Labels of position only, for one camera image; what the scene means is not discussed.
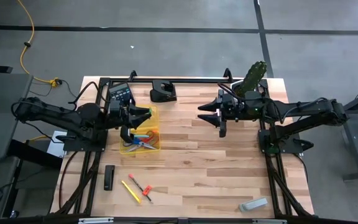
yellow extension cord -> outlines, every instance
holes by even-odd
[[[32,139],[29,139],[29,141],[35,141],[35,140],[43,139],[43,138],[47,138],[47,137],[50,137],[50,136],[38,136],[38,137],[35,137],[35,138],[32,138]]]
[[[25,6],[24,6],[23,3],[21,2],[21,0],[17,0],[17,2],[18,2],[18,3],[22,6],[22,8],[25,10],[25,13],[27,14],[27,16],[28,16],[29,19],[30,19],[31,27],[32,27],[31,37],[30,37],[29,41],[26,42],[26,43],[28,43],[28,46],[27,46],[27,45],[24,46],[24,49],[23,49],[23,51],[22,51],[22,54],[20,55],[20,65],[22,66],[23,70],[24,70],[27,74],[30,74],[30,72],[27,71],[27,69],[25,69],[25,66],[24,66],[24,64],[23,64],[23,57],[24,57],[25,52],[27,51],[27,49],[28,49],[29,46],[31,45],[31,41],[32,41],[32,39],[33,39],[33,37],[34,37],[34,22],[33,22],[32,18],[31,18],[30,13],[29,13],[28,10],[25,8]],[[49,83],[49,84],[52,85],[52,87],[57,87],[57,86],[58,86],[58,83],[56,82],[56,80],[57,80],[58,78],[54,78],[53,80],[43,80],[43,79],[41,79],[41,78],[34,77],[34,79],[35,79],[35,80],[38,80],[38,81],[40,81],[40,82]]]

gray eraser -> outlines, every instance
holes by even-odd
[[[258,199],[251,200],[249,202],[244,202],[244,203],[240,204],[239,208],[240,208],[240,211],[245,212],[245,211],[259,208],[259,207],[265,206],[265,205],[267,205],[266,198],[258,198]]]

wooden tabletop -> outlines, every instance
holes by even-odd
[[[100,77],[84,77],[99,82]],[[271,98],[288,102],[284,81],[267,79]],[[216,84],[175,84],[177,101],[153,103],[151,83],[132,83],[137,104],[154,104],[160,115],[162,149],[155,153],[125,156],[119,153],[119,132],[109,131],[106,151],[101,157],[98,181],[94,193],[92,216],[110,217],[214,217],[214,218],[272,218],[265,157],[257,143],[259,122],[227,122],[227,135],[219,138],[219,130],[197,118],[197,107],[214,100]],[[79,105],[94,102],[96,90],[89,88]],[[70,154],[63,160],[62,170]],[[84,153],[79,152],[69,164],[63,186],[57,185],[51,212],[58,210],[58,189],[62,187],[63,203],[78,185]],[[112,191],[103,190],[104,166],[116,166]],[[294,155],[283,155],[287,184],[304,208],[313,213],[302,163]],[[133,174],[140,185],[153,187],[149,196],[152,205],[142,197],[139,205],[121,184],[125,180],[138,196],[140,190],[128,178]],[[85,207],[88,187],[83,197]],[[282,205],[282,193],[277,191]],[[265,197],[268,205],[242,213],[240,203]]]

marker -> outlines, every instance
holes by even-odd
[[[136,201],[138,203],[141,203],[140,198],[136,196],[136,194],[128,187],[128,185],[123,180],[121,181],[121,183],[124,184],[125,188],[129,191],[129,193],[131,193],[131,195],[136,199]]]

scissors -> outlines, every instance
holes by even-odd
[[[140,139],[134,138],[134,142],[131,145],[135,145],[134,147],[128,149],[126,152],[132,152],[140,147],[147,147],[149,149],[156,149],[152,145],[158,142],[158,136],[154,131],[148,131],[146,133],[147,138]]]

